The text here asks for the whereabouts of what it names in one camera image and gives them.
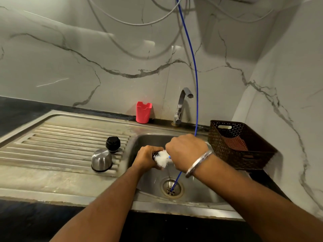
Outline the person's right hand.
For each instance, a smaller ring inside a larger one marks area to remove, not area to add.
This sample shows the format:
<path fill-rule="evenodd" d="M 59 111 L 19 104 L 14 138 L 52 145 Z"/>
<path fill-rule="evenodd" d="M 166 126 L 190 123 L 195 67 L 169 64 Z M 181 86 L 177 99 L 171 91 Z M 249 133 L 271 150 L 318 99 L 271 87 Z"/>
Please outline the person's right hand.
<path fill-rule="evenodd" d="M 192 134 L 180 135 L 179 137 L 173 137 L 170 142 L 178 142 L 178 170 L 186 173 L 189 164 L 187 163 L 185 156 L 188 151 L 194 146 L 203 144 L 203 140 L 197 138 Z"/>

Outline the person's left hand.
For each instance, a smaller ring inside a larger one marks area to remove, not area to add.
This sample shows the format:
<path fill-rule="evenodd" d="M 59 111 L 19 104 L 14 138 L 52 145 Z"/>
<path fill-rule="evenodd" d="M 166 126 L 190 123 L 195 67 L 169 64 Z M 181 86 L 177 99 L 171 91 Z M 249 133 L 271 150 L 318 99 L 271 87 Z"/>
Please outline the person's left hand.
<path fill-rule="evenodd" d="M 157 170 L 163 170 L 163 168 L 159 167 L 156 162 L 152 159 L 152 155 L 147 155 L 144 153 L 144 146 L 140 148 L 137 153 L 137 156 L 132 164 L 132 167 L 139 170 L 141 174 L 146 173 L 152 168 Z"/>

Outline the white bottle brush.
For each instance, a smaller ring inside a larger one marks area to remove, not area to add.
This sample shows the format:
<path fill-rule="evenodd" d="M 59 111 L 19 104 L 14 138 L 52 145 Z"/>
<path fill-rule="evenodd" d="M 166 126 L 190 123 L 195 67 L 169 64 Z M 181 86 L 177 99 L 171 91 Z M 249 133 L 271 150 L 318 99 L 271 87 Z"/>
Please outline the white bottle brush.
<path fill-rule="evenodd" d="M 158 157 L 155 162 L 161 168 L 166 168 L 168 164 L 173 163 L 170 155 L 166 150 L 160 152 L 160 157 Z"/>

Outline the person's left forearm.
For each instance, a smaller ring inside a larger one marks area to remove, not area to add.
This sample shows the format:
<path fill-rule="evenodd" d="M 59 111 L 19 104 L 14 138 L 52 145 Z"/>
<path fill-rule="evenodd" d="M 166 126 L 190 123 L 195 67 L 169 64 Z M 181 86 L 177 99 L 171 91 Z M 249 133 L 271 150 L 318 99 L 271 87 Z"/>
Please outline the person's left forearm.
<path fill-rule="evenodd" d="M 119 242 L 136 186 L 150 167 L 132 165 L 101 195 L 70 219 L 50 242 Z"/>

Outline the person's right forearm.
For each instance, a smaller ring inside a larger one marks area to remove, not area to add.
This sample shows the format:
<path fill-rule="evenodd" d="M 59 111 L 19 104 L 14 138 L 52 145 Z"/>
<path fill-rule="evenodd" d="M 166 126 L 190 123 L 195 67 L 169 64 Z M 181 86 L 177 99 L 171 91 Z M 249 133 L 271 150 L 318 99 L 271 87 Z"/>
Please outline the person's right forearm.
<path fill-rule="evenodd" d="M 214 155 L 194 177 L 228 202 L 265 242 L 323 242 L 323 221 Z"/>

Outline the silver metal bangle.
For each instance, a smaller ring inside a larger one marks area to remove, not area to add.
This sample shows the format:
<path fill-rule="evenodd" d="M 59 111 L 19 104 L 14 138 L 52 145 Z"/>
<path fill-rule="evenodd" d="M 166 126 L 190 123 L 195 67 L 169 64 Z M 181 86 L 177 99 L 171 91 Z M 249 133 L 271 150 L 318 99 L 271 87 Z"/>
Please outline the silver metal bangle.
<path fill-rule="evenodd" d="M 186 178 L 190 178 L 197 168 L 204 162 L 208 157 L 214 154 L 210 145 L 206 142 L 203 144 L 199 144 L 194 146 L 192 149 L 188 151 L 186 154 L 185 159 L 189 164 L 189 167 L 185 173 Z"/>

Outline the round sink drain strainer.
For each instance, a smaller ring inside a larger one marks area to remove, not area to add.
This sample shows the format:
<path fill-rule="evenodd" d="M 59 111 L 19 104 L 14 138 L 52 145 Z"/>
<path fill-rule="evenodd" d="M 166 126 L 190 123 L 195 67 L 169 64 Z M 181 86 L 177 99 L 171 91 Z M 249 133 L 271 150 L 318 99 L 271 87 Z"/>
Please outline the round sink drain strainer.
<path fill-rule="evenodd" d="M 165 177 L 160 182 L 160 190 L 169 199 L 179 199 L 184 195 L 184 186 L 175 179 Z"/>

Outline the red plastic holder cup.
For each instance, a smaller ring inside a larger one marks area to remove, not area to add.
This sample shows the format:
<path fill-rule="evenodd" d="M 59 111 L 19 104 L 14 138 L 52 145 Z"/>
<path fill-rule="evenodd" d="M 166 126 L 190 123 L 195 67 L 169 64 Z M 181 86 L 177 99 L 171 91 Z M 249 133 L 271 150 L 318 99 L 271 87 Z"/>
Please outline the red plastic holder cup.
<path fill-rule="evenodd" d="M 142 101 L 138 101 L 136 104 L 136 122 L 140 124 L 146 124 L 149 122 L 152 109 L 152 103 L 144 104 Z"/>

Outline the black flask stopper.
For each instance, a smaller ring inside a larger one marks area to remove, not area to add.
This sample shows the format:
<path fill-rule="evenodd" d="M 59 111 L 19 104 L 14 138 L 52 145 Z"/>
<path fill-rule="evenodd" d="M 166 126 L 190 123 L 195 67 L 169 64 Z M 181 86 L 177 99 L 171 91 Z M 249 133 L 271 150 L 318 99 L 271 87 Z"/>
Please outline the black flask stopper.
<path fill-rule="evenodd" d="M 120 145 L 121 142 L 117 136 L 108 137 L 106 140 L 106 148 L 112 154 L 118 152 Z"/>

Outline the chrome sink faucet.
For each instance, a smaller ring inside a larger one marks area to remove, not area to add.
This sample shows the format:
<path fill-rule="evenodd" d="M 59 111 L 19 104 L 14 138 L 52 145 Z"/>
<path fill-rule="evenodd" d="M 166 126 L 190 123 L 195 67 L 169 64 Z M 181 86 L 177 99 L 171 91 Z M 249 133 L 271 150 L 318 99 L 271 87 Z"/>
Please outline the chrome sink faucet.
<path fill-rule="evenodd" d="M 177 109 L 176 109 L 176 112 L 175 112 L 175 115 L 174 115 L 174 120 L 172 122 L 173 126 L 180 126 L 180 124 L 182 122 L 181 114 L 182 114 L 182 109 L 183 109 L 183 104 L 184 104 L 185 97 L 194 98 L 192 92 L 187 87 L 183 88 L 181 93 L 180 93 Z"/>

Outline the steel flask cup lid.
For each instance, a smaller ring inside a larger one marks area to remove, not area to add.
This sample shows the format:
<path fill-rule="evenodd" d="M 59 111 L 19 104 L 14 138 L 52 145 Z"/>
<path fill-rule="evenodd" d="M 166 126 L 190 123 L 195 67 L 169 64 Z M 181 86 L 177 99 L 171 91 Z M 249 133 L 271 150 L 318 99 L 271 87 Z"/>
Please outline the steel flask cup lid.
<path fill-rule="evenodd" d="M 107 149 L 96 150 L 91 158 L 91 168 L 95 172 L 105 172 L 113 165 L 112 154 Z"/>

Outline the brown woven plastic basket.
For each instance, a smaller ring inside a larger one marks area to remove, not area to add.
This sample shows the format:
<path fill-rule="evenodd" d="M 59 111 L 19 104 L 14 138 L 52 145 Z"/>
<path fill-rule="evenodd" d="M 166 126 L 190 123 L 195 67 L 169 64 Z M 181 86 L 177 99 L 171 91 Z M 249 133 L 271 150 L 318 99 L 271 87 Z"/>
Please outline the brown woven plastic basket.
<path fill-rule="evenodd" d="M 240 136 L 248 151 L 236 151 L 227 146 L 222 137 Z M 278 152 L 269 142 L 242 122 L 211 120 L 208 142 L 214 153 L 237 170 L 261 170 Z"/>

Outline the orange-brown scrub cloth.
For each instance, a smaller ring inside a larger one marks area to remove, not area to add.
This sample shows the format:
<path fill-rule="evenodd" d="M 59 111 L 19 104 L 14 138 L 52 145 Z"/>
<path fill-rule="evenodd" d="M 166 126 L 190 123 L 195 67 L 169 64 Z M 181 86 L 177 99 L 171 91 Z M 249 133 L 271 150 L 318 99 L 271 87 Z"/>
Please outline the orange-brown scrub cloth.
<path fill-rule="evenodd" d="M 223 136 L 222 138 L 229 148 L 236 151 L 248 151 L 248 147 L 245 141 L 242 138 L 240 138 L 240 136 L 236 136 L 233 138 L 227 138 Z"/>

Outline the stainless steel sink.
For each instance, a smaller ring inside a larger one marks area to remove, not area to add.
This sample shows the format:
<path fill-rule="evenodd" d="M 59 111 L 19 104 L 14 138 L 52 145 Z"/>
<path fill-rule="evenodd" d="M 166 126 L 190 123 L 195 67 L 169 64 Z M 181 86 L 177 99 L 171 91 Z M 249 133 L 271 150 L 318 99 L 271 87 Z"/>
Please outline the stainless steel sink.
<path fill-rule="evenodd" d="M 140 147 L 165 146 L 174 136 L 193 133 L 166 124 L 142 125 L 121 119 L 50 111 L 0 137 L 0 199 L 85 207 L 132 165 Z M 121 145 L 105 172 L 91 168 L 108 137 Z M 220 196 L 196 178 L 181 175 L 184 195 L 169 199 L 160 190 L 178 171 L 151 169 L 138 183 L 131 210 L 136 212 L 243 220 Z"/>

